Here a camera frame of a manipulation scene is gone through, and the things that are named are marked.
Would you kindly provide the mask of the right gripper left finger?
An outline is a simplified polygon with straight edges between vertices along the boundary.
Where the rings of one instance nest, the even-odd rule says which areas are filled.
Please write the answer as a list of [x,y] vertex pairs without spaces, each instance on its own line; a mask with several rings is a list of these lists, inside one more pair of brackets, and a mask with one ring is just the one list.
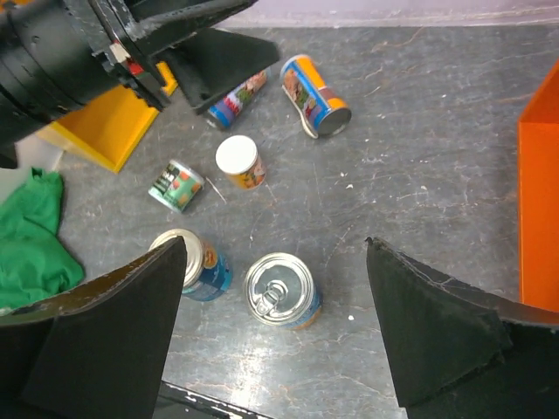
[[4,418],[150,418],[183,289],[171,239],[1,318]]

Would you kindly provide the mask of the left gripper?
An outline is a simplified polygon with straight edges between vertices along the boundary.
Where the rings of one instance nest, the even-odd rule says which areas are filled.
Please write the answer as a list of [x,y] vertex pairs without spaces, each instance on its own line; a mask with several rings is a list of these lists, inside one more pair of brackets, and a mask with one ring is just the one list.
[[274,42],[210,28],[255,3],[66,1],[65,14],[72,29],[85,44],[88,58],[99,67],[93,86],[71,95],[71,109],[82,109],[120,85],[148,106],[164,110],[170,104],[163,91],[165,79],[155,58],[137,44],[167,48],[187,38],[165,51],[165,63],[194,113],[205,113],[238,85],[280,60]]

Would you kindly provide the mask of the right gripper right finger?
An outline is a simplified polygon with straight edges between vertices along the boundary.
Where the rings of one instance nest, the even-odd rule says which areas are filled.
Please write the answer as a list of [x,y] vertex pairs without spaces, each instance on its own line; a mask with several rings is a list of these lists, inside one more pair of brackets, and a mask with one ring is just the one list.
[[376,315],[408,417],[557,417],[556,313],[464,283],[379,237],[367,244]]

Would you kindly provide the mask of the dark blue can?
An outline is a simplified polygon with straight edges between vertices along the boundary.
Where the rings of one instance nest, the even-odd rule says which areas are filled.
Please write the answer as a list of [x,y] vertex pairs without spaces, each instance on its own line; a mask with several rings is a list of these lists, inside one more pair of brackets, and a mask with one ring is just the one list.
[[187,251],[183,281],[183,296],[208,302],[217,299],[231,286],[233,272],[223,252],[191,230],[172,229],[163,232],[149,246],[149,250],[171,238],[181,237]]

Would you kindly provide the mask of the blue can pull tab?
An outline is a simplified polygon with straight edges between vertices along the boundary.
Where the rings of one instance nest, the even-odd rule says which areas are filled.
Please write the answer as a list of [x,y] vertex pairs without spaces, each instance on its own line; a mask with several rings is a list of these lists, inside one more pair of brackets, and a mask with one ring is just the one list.
[[285,252],[269,253],[249,268],[244,294],[250,314],[268,326],[302,329],[321,313],[321,291],[311,271]]

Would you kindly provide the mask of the orange shelf cabinet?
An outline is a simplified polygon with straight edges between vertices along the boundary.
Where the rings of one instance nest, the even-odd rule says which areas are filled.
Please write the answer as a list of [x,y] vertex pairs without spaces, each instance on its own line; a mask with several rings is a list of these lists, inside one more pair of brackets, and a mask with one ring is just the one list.
[[519,293],[558,311],[558,66],[517,123]]

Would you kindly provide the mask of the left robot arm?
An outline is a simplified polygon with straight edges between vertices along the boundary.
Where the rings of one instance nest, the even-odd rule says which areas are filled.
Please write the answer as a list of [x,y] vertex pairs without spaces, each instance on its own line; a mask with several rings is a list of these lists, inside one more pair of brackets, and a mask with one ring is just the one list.
[[169,105],[164,62],[196,114],[280,60],[271,41],[223,31],[247,1],[32,1],[1,14],[1,165],[16,143],[114,87]]

